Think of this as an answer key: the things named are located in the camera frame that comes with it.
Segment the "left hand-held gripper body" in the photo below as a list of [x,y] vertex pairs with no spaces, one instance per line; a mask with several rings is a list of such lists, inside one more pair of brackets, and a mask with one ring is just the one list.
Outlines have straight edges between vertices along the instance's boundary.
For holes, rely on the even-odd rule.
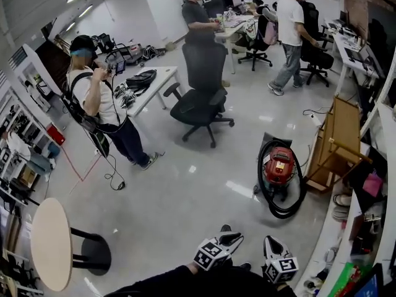
[[197,248],[193,263],[204,271],[222,266],[230,253],[219,243],[216,237],[204,239]]

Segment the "person's left forearm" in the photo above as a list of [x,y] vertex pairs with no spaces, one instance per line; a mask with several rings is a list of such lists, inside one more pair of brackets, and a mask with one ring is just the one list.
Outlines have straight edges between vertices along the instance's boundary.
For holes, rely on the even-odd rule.
[[104,297],[157,297],[168,293],[182,293],[188,289],[199,268],[195,263],[181,265],[173,270],[122,287]]

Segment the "red and teal vacuum cleaner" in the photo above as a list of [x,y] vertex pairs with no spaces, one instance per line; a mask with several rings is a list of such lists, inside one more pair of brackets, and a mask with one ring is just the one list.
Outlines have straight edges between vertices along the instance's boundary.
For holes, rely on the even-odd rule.
[[271,199],[286,201],[288,186],[295,175],[295,158],[290,148],[273,147],[263,161],[263,182]]

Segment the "person's black clothed body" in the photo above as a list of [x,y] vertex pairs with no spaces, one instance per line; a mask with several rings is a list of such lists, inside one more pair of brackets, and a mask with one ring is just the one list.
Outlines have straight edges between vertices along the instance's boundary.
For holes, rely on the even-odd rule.
[[169,291],[174,297],[282,297],[260,275],[237,266],[180,276]]

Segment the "green snack bag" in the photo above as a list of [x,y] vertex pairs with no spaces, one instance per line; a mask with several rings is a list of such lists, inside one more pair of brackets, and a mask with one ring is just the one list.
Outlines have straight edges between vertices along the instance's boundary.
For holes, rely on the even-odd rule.
[[347,262],[333,287],[332,297],[345,297],[366,273],[367,267]]

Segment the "stack of white plates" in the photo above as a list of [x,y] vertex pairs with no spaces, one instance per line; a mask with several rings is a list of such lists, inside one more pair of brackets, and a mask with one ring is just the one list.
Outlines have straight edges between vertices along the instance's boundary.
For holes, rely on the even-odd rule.
[[336,221],[346,221],[348,219],[352,196],[346,194],[336,194],[333,196],[335,207],[332,211],[332,218]]

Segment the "black monitor blue screen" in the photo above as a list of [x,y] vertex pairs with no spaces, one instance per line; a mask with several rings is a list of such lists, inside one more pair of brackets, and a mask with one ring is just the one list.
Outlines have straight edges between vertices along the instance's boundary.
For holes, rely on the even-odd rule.
[[384,276],[382,264],[376,263],[345,297],[381,297],[383,290]]

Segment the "wooden rack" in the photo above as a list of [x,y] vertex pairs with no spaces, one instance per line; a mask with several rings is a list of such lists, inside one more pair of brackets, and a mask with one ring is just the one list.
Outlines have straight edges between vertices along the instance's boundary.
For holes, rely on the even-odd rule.
[[372,163],[361,152],[358,105],[336,95],[318,128],[304,182],[310,191],[329,192],[364,161]]

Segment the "black oval pad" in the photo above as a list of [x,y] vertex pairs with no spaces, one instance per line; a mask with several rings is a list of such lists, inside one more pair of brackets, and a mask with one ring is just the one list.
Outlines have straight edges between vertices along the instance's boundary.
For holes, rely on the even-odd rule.
[[89,135],[100,154],[108,158],[110,154],[110,143],[104,133],[95,129],[93,132],[90,132]]

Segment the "black mesh office chair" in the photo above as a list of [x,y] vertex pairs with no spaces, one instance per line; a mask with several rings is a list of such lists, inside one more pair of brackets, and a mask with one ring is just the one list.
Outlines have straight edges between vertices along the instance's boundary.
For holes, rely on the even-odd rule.
[[232,118],[224,118],[225,102],[228,92],[222,85],[222,73],[227,55],[227,49],[219,43],[212,45],[184,44],[183,56],[187,67],[187,78],[190,90],[184,95],[179,92],[181,85],[175,82],[169,86],[163,96],[174,95],[177,102],[172,107],[170,115],[175,120],[191,126],[182,136],[182,141],[200,128],[206,128],[210,136],[210,147],[215,148],[217,143],[211,129],[212,123],[227,123],[235,125]]

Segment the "white desk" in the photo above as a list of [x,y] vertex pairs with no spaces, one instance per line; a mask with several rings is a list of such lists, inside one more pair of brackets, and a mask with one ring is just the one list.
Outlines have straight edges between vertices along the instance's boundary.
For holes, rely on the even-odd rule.
[[235,74],[235,61],[232,53],[231,37],[242,29],[245,22],[254,19],[253,15],[235,15],[231,19],[225,21],[224,31],[215,34],[217,40],[221,40],[225,43],[225,47],[228,50],[228,62],[230,64],[231,73]]
[[335,94],[341,93],[347,74],[360,72],[366,76],[363,84],[373,86],[376,80],[384,78],[384,73],[376,59],[369,43],[363,44],[361,38],[354,32],[348,34],[342,26],[333,20],[324,19],[322,25],[333,37],[333,55],[339,55],[342,61],[342,70]]
[[139,72],[145,72],[150,69],[156,70],[157,76],[148,89],[142,95],[137,97],[132,106],[127,109],[127,114],[131,119],[138,116],[153,98],[156,98],[159,101],[163,110],[166,109],[166,105],[160,91],[172,78],[176,78],[175,75],[178,73],[178,68],[176,66],[148,67],[146,69],[141,69]]

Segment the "black backpack harness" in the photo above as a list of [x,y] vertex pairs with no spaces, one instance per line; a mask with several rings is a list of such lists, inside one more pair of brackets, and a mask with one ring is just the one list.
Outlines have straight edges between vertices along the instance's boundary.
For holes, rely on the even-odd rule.
[[61,101],[63,102],[64,106],[71,114],[71,116],[74,118],[74,120],[89,132],[96,131],[96,128],[99,125],[99,114],[96,114],[95,116],[88,115],[81,107],[73,91],[76,83],[80,79],[86,79],[87,77],[91,77],[92,75],[92,72],[83,72],[79,74],[76,78],[74,78],[71,85],[68,86],[66,91],[63,92],[63,95],[61,97]]

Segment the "black bag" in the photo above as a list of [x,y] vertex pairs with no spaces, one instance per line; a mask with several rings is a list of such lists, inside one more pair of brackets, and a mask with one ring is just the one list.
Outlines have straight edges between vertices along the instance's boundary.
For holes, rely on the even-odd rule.
[[143,71],[131,78],[126,79],[126,86],[129,90],[132,90],[134,95],[139,97],[145,93],[150,87],[151,83],[157,77],[157,70],[151,69]]

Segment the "pink backpack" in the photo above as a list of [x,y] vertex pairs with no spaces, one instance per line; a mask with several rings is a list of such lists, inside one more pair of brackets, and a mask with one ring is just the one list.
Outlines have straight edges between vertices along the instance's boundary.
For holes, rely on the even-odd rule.
[[264,43],[271,46],[278,41],[277,23],[268,21],[265,28]]

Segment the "dark wooden staircase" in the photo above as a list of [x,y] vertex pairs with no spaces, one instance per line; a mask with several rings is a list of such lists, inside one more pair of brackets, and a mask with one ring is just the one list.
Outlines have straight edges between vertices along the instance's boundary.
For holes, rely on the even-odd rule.
[[49,40],[39,46],[36,53],[55,84],[63,92],[66,86],[66,74],[71,63],[70,56]]

